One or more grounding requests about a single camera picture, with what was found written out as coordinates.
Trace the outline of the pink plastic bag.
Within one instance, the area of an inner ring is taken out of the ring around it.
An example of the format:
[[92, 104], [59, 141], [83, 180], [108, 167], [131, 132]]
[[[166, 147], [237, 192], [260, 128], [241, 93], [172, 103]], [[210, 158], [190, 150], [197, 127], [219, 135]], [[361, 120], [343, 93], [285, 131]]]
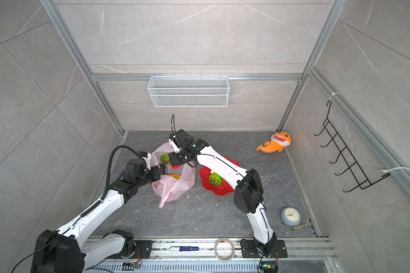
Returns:
[[[162, 166], [160, 156], [171, 152], [174, 152], [174, 149], [169, 142], [162, 144], [152, 152], [150, 166]], [[161, 180], [152, 183], [152, 190], [161, 198], [159, 208], [163, 208], [167, 202], [178, 199], [195, 184], [196, 170], [193, 167], [187, 164], [182, 165], [179, 169], [171, 169], [168, 164], [165, 166], [166, 171]], [[179, 175], [180, 179], [177, 180], [169, 175]]]

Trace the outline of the green bumpy fruit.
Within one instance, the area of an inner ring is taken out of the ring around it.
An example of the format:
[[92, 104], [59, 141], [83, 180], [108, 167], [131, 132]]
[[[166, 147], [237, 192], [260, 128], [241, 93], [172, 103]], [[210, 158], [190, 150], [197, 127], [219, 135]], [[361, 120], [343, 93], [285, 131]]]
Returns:
[[222, 184], [223, 179], [217, 173], [212, 173], [208, 178], [208, 182], [213, 187], [219, 187]]

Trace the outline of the red flower-shaped bowl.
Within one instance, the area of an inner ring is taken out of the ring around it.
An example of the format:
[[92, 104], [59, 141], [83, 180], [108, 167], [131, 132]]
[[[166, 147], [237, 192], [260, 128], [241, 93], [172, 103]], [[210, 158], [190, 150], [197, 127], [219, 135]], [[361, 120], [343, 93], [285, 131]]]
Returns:
[[202, 187], [207, 191], [212, 191], [217, 196], [225, 196], [235, 192], [228, 182], [206, 166], [200, 169], [199, 176], [202, 180]]

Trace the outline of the red fruit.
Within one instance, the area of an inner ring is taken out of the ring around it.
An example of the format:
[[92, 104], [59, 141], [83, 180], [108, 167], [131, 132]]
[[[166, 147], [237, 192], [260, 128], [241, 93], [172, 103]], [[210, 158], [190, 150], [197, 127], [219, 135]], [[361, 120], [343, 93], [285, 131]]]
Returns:
[[169, 164], [169, 167], [170, 167], [171, 169], [179, 169], [179, 168], [181, 168], [181, 165], [180, 165], [180, 166], [172, 166], [171, 164]]

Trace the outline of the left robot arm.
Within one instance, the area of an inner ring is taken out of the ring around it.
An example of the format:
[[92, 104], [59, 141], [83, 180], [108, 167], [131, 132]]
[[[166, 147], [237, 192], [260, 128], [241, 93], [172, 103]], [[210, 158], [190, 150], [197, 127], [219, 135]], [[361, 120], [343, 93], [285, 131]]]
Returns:
[[36, 240], [31, 265], [33, 273], [82, 273], [98, 262], [112, 256], [129, 258], [137, 253], [134, 235], [115, 230], [106, 237], [85, 245], [89, 236], [113, 212], [121, 208], [138, 189], [157, 182], [166, 168], [148, 167], [133, 159], [125, 171], [109, 186], [107, 195], [59, 229], [44, 231]]

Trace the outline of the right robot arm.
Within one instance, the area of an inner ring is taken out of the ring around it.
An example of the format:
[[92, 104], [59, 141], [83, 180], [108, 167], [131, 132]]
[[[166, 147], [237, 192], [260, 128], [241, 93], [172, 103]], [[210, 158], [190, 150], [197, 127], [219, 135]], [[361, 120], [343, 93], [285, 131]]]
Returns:
[[277, 236], [267, 219], [259, 173], [255, 169], [247, 170], [233, 164], [207, 142], [193, 138], [182, 129], [172, 130], [169, 143], [174, 149], [169, 154], [172, 167], [195, 161], [217, 173], [234, 189], [233, 203], [248, 217], [254, 231], [255, 248], [265, 257], [274, 254]]

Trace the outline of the blue white marker pen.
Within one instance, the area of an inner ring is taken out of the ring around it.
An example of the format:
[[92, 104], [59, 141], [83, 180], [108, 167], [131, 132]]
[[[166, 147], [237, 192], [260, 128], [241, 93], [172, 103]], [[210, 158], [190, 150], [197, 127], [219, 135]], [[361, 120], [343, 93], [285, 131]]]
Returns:
[[199, 251], [200, 248], [197, 246], [172, 246], [170, 247], [170, 251], [172, 252], [191, 252], [191, 251]]

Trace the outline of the orange shark plush toy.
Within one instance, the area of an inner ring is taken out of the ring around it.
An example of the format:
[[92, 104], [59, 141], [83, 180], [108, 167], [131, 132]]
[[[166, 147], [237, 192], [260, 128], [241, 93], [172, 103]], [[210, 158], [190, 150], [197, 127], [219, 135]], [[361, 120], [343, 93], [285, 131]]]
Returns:
[[263, 145], [259, 146], [256, 151], [262, 151], [265, 153], [281, 152], [285, 147], [290, 146], [292, 139], [290, 135], [285, 131], [279, 131], [271, 136], [271, 140], [265, 142]]

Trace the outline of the white tape roll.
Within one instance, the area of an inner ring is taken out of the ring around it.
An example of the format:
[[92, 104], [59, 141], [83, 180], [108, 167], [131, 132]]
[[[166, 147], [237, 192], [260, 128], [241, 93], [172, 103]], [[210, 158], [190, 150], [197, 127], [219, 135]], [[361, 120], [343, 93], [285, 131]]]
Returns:
[[235, 245], [228, 238], [220, 238], [214, 244], [214, 254], [220, 262], [231, 262], [235, 257]]

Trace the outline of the small grey alarm clock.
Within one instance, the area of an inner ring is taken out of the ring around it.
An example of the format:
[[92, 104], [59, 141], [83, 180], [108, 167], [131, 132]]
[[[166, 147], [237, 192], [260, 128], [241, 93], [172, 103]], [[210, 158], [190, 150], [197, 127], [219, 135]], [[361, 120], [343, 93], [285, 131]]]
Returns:
[[281, 211], [281, 220], [287, 226], [298, 226], [301, 223], [301, 214], [294, 207], [285, 207]]

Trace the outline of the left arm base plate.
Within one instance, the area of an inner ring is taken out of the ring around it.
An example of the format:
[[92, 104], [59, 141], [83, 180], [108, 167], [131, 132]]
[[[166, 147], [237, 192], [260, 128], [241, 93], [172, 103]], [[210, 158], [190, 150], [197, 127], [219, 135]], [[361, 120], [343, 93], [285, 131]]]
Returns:
[[123, 251], [119, 254], [124, 259], [148, 259], [152, 250], [153, 241], [139, 240], [125, 242]]

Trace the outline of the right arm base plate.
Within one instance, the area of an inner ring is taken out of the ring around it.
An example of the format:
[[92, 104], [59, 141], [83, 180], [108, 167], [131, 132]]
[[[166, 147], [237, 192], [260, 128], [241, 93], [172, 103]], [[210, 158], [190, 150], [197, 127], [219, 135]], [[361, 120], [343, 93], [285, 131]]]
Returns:
[[287, 258], [288, 252], [283, 240], [269, 241], [266, 245], [256, 240], [240, 241], [243, 258]]

